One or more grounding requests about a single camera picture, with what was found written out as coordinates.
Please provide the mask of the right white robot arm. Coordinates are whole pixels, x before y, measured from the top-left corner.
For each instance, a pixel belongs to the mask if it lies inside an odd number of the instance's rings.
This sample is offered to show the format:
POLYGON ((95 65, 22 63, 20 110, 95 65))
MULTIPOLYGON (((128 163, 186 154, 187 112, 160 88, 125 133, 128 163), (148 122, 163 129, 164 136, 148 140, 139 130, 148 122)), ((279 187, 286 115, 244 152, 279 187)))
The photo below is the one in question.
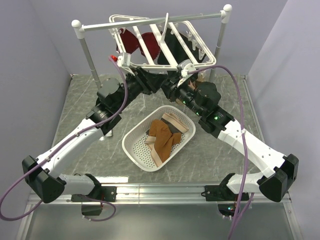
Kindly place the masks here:
POLYGON ((200 117, 205 132, 227 143, 246 156, 260 171, 254 174, 229 173, 212 195, 214 201, 230 201, 238 194, 262 193, 273 202, 280 202, 297 178, 298 158, 284 155, 252 135, 218 103, 221 99, 212 82, 201 82, 195 89, 166 80, 161 89, 171 102, 180 100, 200 117))

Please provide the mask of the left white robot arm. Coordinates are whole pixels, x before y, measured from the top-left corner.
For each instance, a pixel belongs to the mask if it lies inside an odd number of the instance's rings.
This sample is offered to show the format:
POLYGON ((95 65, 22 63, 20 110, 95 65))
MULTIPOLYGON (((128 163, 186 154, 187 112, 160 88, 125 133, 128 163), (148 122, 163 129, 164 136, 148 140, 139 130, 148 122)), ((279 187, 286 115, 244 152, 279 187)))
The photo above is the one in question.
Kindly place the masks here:
POLYGON ((83 195, 89 201, 101 197, 101 183, 91 174, 65 175, 64 169, 93 142, 104 137, 121 120, 120 113, 140 94, 154 94, 167 74, 150 73, 137 67, 120 83, 106 80, 97 91, 96 105, 80 124, 63 140, 37 158, 22 161, 24 179, 43 203, 51 203, 61 195, 83 195))

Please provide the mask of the white clip hanger frame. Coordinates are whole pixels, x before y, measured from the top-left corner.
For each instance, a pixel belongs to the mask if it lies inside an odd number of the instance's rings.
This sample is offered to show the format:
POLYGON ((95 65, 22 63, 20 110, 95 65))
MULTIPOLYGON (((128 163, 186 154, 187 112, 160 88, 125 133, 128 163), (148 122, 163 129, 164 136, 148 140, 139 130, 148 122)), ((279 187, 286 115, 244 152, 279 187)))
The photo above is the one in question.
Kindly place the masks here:
POLYGON ((196 14, 196 15, 182 15, 182 16, 169 16, 167 13, 165 17, 159 18, 147 18, 147 17, 140 17, 140 16, 129 16, 129 15, 120 15, 114 14, 109 17, 109 23, 107 24, 107 28, 110 30, 111 35, 116 41, 119 55, 121 53, 127 53, 123 41, 120 36, 120 29, 131 27, 133 28, 134 35, 138 38, 139 43, 144 50, 144 54, 147 60, 147 63, 144 64, 135 64, 130 59, 130 67, 120 67, 121 69, 131 72, 131 68, 141 67, 144 70, 152 70, 152 71, 174 71, 178 69, 178 63, 173 57, 171 51, 169 50, 167 44, 165 43, 165 37, 168 29, 175 34, 179 43, 183 47, 184 51, 187 53, 189 59, 194 64, 195 68, 204 68, 204 67, 211 67, 217 63, 217 59, 214 54, 210 51, 207 47, 203 39, 200 37, 196 29, 190 23, 190 20, 199 20, 199 19, 207 19, 207 18, 215 18, 219 17, 219 14, 196 14), (177 27, 176 23, 182 23, 186 25, 188 28, 188 40, 192 42, 192 49, 195 50, 196 46, 200 46, 199 52, 199 59, 202 60, 204 55, 203 62, 197 62, 196 58, 193 56, 185 42, 183 41, 177 27), (169 65, 160 65, 155 64, 154 60, 152 59, 143 39, 142 34, 140 33, 139 26, 148 25, 155 36, 155 39, 160 47, 160 50, 164 53, 169 65))

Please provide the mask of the orange-brown underwear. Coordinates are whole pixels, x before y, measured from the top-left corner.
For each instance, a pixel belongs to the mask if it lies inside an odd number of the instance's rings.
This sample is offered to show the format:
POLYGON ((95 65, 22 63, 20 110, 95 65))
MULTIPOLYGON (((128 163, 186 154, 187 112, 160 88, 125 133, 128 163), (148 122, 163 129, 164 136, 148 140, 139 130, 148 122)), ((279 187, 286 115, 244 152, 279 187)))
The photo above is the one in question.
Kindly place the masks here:
POLYGON ((179 144, 182 134, 174 133, 170 137, 148 136, 145 144, 150 148, 150 156, 157 167, 160 167, 171 154, 172 147, 179 144))

